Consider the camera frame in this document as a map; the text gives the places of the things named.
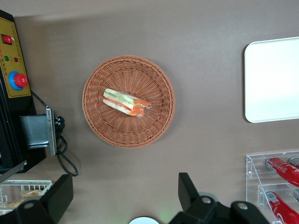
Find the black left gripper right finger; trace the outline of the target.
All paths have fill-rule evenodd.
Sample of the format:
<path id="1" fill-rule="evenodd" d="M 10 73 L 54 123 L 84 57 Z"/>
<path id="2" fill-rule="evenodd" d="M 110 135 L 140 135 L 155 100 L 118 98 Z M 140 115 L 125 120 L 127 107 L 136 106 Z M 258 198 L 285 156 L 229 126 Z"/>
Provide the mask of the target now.
<path id="1" fill-rule="evenodd" d="M 183 211 L 187 211 L 191 204 L 199 197 L 190 176 L 186 172 L 178 175 L 178 198 Z"/>

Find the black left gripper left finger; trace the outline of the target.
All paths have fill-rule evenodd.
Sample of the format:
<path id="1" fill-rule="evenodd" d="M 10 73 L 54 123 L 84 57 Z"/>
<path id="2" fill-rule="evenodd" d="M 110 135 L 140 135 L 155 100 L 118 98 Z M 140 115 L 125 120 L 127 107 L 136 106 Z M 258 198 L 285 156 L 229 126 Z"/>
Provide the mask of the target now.
<path id="1" fill-rule="evenodd" d="M 40 198 L 45 210 L 58 224 L 73 200 L 73 181 L 71 175 L 62 175 Z"/>

